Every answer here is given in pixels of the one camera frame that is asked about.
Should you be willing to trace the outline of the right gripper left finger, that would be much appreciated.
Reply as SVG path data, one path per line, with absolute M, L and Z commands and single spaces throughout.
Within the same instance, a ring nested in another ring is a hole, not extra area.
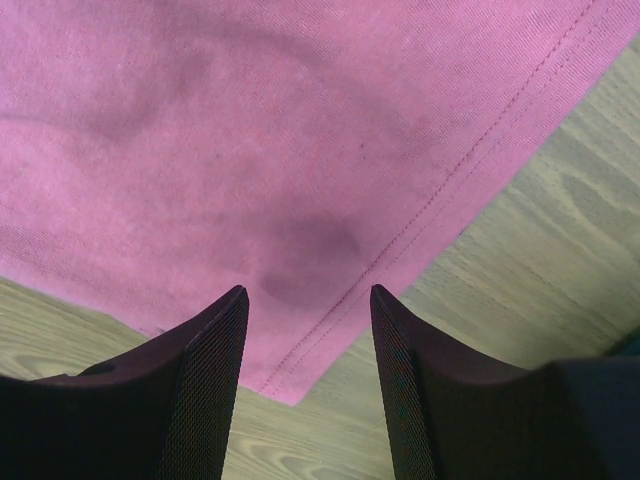
M 1 380 L 5 479 L 218 479 L 249 298 L 232 288 L 194 318 L 77 375 Z

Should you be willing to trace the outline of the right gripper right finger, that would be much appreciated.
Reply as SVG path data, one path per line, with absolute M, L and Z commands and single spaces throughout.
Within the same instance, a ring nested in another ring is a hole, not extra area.
M 526 370 L 370 295 L 398 479 L 635 479 L 639 360 L 556 360 Z

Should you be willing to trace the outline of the salmon pink t shirt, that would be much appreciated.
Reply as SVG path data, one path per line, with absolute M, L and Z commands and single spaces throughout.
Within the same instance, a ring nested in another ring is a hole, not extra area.
M 5 1 L 1 274 L 154 337 L 235 285 L 298 403 L 639 30 L 635 1 Z

